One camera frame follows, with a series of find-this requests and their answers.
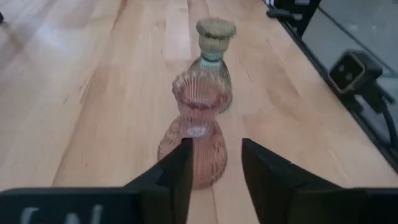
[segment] ribbed glass vase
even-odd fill
[[[228,68],[223,55],[228,49],[229,40],[235,35],[233,23],[226,20],[209,17],[197,22],[199,33],[199,47],[201,55],[196,59],[189,70],[204,71],[209,77],[220,77],[227,87],[228,98],[221,105],[220,113],[229,108],[232,102],[232,84]]]
[[[202,189],[214,184],[223,174],[227,152],[221,128],[215,121],[227,93],[219,78],[198,72],[184,72],[173,82],[173,94],[180,116],[177,117],[158,150],[163,159],[182,138],[193,138],[193,188]]]

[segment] pink glass vase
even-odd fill
[[[173,94],[180,116],[161,140],[157,158],[165,157],[182,138],[193,138],[193,188],[209,187],[226,167],[225,141],[215,116],[228,99],[227,89],[216,78],[183,72],[173,82]]]

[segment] wooden tabletop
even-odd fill
[[[120,186],[155,164],[178,115],[172,80],[199,56],[196,21],[234,21],[228,165],[192,193],[189,223],[257,223],[251,138],[336,184],[398,178],[261,0],[6,0],[0,9],[0,189]]]

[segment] vase base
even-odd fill
[[[180,143],[181,116],[176,118],[164,138],[161,140],[157,154],[158,160],[163,159],[173,151]],[[217,121],[211,121],[211,129],[204,138],[193,138],[193,184],[192,188],[204,189],[212,186],[224,173],[227,163],[225,141],[221,128]]]

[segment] light wood surface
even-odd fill
[[[118,186],[156,162],[178,115],[171,82],[200,54],[196,21],[234,21],[233,103],[217,117],[224,176],[189,223],[257,223],[240,160],[249,137],[345,187],[398,178],[261,0],[3,0],[0,190]]]

